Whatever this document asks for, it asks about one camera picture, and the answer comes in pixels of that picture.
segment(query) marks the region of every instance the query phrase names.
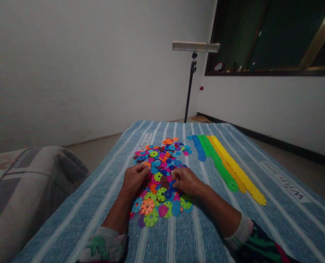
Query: hand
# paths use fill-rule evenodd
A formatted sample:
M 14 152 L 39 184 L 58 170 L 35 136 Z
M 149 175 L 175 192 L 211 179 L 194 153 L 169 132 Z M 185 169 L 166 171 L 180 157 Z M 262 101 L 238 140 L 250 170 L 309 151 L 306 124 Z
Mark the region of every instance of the hand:
M 121 192 L 133 198 L 151 169 L 145 164 L 137 164 L 128 168 L 125 172 Z
M 171 176 L 177 181 L 173 187 L 189 195 L 199 195 L 205 186 L 190 168 L 174 169 Z

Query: black baseboard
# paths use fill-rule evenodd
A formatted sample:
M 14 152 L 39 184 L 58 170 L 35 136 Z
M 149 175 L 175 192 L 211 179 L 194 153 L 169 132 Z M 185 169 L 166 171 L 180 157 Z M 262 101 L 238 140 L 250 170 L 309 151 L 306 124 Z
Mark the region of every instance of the black baseboard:
M 204 117 L 208 118 L 209 120 L 211 120 L 212 122 L 215 122 L 215 123 L 226 123 L 225 121 L 222 121 L 220 119 L 208 116 L 208 115 L 203 114 L 203 113 L 197 113 L 196 115 L 197 116 L 198 115 L 204 116 Z M 249 130 L 249 129 L 246 129 L 246 128 L 243 128 L 243 127 L 240 127 L 240 126 L 235 125 L 235 124 L 232 124 L 232 125 L 234 127 L 236 127 L 238 130 L 240 130 L 242 133 L 244 133 L 246 136 L 252 137 L 252 138 L 254 138 L 256 140 L 259 140 L 259 141 L 262 141 L 264 143 L 273 145 L 273 146 L 275 146 L 275 147 L 277 147 L 279 149 L 285 150 L 287 152 L 293 153 L 295 155 L 298 155 L 300 157 L 303 157 L 305 159 L 308 159 L 310 161 L 314 161 L 314 162 L 316 162 L 318 164 L 321 164 L 321 165 L 325 166 L 325 155 L 322 155 L 320 153 L 315 153 L 315 152 L 313 152 L 311 150 L 307 150 L 305 148 L 295 146 L 293 144 L 290 144 L 290 143 L 287 143 L 287 142 L 272 138 L 272 137 L 267 136 L 267 135 L 263 135 L 261 133 L 258 133 L 258 132 L 255 132 L 255 131 L 252 131 L 252 130 Z

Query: light stand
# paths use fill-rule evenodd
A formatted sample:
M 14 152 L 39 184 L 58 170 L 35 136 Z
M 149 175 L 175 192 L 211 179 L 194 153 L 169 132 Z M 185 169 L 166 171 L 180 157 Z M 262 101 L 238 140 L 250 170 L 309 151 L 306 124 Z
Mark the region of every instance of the light stand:
M 186 113 L 184 115 L 184 123 L 187 122 L 187 115 L 188 115 L 188 107 L 189 107 L 189 98 L 191 96 L 191 89 L 192 89 L 192 80 L 193 80 L 193 73 L 196 71 L 196 61 L 194 61 L 197 57 L 197 53 L 194 51 L 192 54 L 192 65 L 191 65 L 191 75 L 189 76 L 189 86 L 188 86 L 188 95 L 187 95 L 187 105 L 186 105 Z
M 208 52 L 208 53 L 217 53 L 220 49 L 220 44 L 210 44 L 204 42 L 183 42 L 183 41 L 173 41 L 172 42 L 172 50 L 178 51 L 192 51 L 192 65 L 191 65 L 191 75 L 189 77 L 189 86 L 188 86 L 188 95 L 187 95 L 187 105 L 186 105 L 186 113 L 184 115 L 184 123 L 187 122 L 187 115 L 188 115 L 188 106 L 189 106 L 189 98 L 191 96 L 191 89 L 192 89 L 192 80 L 193 80 L 193 73 L 196 71 L 196 57 L 197 52 Z

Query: bed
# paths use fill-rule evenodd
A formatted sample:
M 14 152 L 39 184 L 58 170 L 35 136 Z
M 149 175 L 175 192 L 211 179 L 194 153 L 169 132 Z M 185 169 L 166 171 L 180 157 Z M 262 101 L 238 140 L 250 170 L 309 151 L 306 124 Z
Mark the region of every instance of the bed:
M 0 262 L 13 260 L 86 177 L 86 166 L 61 147 L 0 154 Z
M 198 159 L 191 135 L 215 136 L 258 188 L 266 205 L 228 189 L 213 160 Z M 76 262 L 120 190 L 133 156 L 146 145 L 179 138 L 192 153 L 180 158 L 226 201 L 255 220 L 284 251 L 301 262 L 325 262 L 325 201 L 230 124 L 138 121 L 126 130 L 95 172 L 57 209 L 13 261 Z M 191 213 L 160 218 L 141 229 L 129 222 L 126 262 L 233 262 L 198 200 Z

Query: window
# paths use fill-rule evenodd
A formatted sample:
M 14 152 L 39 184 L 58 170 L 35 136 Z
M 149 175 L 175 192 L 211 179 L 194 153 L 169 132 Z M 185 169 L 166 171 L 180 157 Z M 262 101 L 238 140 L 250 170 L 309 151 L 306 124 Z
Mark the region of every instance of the window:
M 218 0 L 211 43 L 206 76 L 325 75 L 325 0 Z

